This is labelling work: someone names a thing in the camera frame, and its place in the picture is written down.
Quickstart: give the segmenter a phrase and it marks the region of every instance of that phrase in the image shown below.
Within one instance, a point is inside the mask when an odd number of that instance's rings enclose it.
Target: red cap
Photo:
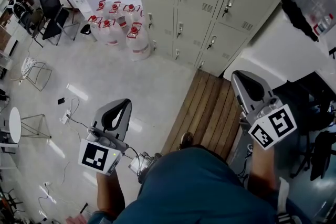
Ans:
[[[136,27],[136,26],[132,26],[132,28],[131,28],[131,33],[132,33],[132,34],[136,34],[137,32],[138,32],[137,27]]]

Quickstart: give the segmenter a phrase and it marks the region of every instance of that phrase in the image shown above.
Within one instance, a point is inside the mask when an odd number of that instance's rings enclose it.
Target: wooden pallet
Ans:
[[[201,144],[226,159],[239,128],[241,109],[230,81],[198,70],[162,154],[175,151],[185,132],[194,144]]]

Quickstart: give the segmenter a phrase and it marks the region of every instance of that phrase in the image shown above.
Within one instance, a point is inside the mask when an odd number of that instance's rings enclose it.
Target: locker handle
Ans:
[[[176,50],[176,57],[175,57],[175,60],[178,59],[178,56],[180,55],[180,50]]]
[[[227,4],[226,4],[226,7],[224,9],[224,13],[223,13],[222,17],[224,17],[224,15],[229,12],[229,8],[231,8],[233,6],[234,1],[235,0],[228,0],[227,1]]]
[[[212,36],[211,42],[209,44],[209,46],[206,48],[207,50],[209,50],[212,45],[216,42],[217,36]]]
[[[182,22],[179,22],[178,23],[179,25],[179,31],[177,32],[177,37],[176,38],[179,38],[179,35],[182,34],[182,30],[183,30],[183,23]]]
[[[201,69],[203,65],[204,65],[204,61],[201,62],[201,64],[199,65],[198,69]]]

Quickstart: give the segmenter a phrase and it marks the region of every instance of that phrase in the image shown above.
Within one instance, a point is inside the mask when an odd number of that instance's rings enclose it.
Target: plastic jug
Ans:
[[[133,23],[126,37],[126,44],[131,50],[131,59],[139,61],[146,59],[151,54],[147,31],[141,23]]]
[[[109,9],[105,0],[99,1],[96,15],[98,17],[102,17],[104,20],[108,20],[110,18]]]
[[[120,1],[114,2],[112,5],[112,9],[109,11],[110,18],[115,19],[116,22],[120,25],[121,28],[127,26],[127,22],[125,19],[125,13],[122,9],[120,9]]]
[[[115,19],[105,20],[99,25],[101,39],[107,45],[118,45],[125,40],[125,35],[122,32],[122,29]]]
[[[100,35],[99,35],[99,24],[102,20],[102,17],[97,17],[96,15],[92,15],[89,19],[88,22],[90,23],[90,29],[96,40],[100,40]]]
[[[140,20],[140,5],[134,6],[133,4],[125,5],[125,7],[122,9],[125,13],[125,20],[127,25],[132,25],[135,22],[138,22]]]

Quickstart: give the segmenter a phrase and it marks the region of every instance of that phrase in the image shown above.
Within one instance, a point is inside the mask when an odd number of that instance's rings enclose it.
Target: black office chair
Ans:
[[[309,150],[305,153],[301,153],[305,157],[296,173],[290,175],[291,178],[296,177],[305,164],[307,164],[307,167],[304,168],[305,171],[310,169],[310,164],[312,165],[310,173],[311,181],[319,176],[323,178],[329,167],[331,155],[336,155],[336,151],[332,150],[334,143],[336,143],[336,133],[329,133],[327,131],[319,133],[315,142],[309,143]]]
[[[42,39],[45,40],[47,39],[51,44],[53,45],[58,45],[58,42],[61,38],[61,34],[64,33],[68,38],[75,40],[76,35],[77,35],[77,31],[79,28],[79,23],[74,23],[74,24],[70,24],[67,26],[64,26],[68,16],[69,16],[69,12],[63,8],[63,5],[61,5],[59,0],[40,0],[41,3],[41,7],[44,13],[44,16],[47,19],[50,19],[47,28],[45,30],[45,32],[43,33],[43,37]],[[70,26],[74,26],[77,25],[78,27],[76,29],[76,33],[74,37],[70,37],[66,31],[65,28],[70,27]],[[57,42],[53,43],[50,38],[58,36]]]

